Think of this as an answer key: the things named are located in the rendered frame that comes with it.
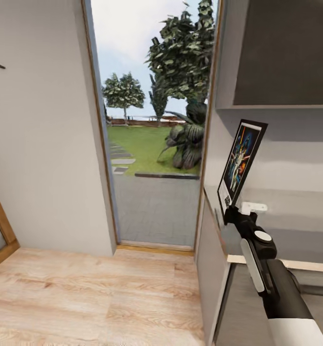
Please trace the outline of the poster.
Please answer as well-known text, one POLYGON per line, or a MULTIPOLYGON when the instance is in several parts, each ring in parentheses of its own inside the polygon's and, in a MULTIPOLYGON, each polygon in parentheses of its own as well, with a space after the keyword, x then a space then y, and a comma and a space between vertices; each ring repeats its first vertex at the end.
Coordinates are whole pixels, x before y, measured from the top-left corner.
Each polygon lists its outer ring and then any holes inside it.
MULTIPOLYGON (((223 221, 225 210, 235 207, 268 123, 241 119, 217 190, 223 221)), ((227 222, 224 221, 224 225, 227 222)))

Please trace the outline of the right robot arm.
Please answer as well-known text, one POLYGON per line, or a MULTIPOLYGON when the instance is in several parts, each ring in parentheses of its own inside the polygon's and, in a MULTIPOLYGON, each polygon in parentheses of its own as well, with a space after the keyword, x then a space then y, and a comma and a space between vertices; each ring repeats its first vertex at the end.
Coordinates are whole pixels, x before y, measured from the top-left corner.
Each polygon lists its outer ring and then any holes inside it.
POLYGON ((241 234, 241 250, 273 333, 275 346, 323 346, 323 334, 305 301, 295 275, 275 259, 273 239, 256 225, 265 204, 242 202, 225 210, 224 221, 234 223, 241 234))

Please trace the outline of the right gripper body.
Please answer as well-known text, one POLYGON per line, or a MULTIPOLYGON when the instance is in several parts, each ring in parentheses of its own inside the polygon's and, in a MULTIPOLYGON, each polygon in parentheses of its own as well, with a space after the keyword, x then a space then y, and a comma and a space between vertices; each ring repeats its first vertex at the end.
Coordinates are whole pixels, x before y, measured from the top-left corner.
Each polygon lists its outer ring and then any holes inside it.
POLYGON ((250 212, 250 215, 243 215, 238 210, 227 208, 225 210, 224 221, 234 223, 238 230, 238 226, 241 222, 250 221, 255 224, 257 217, 258 215, 255 212, 250 212))

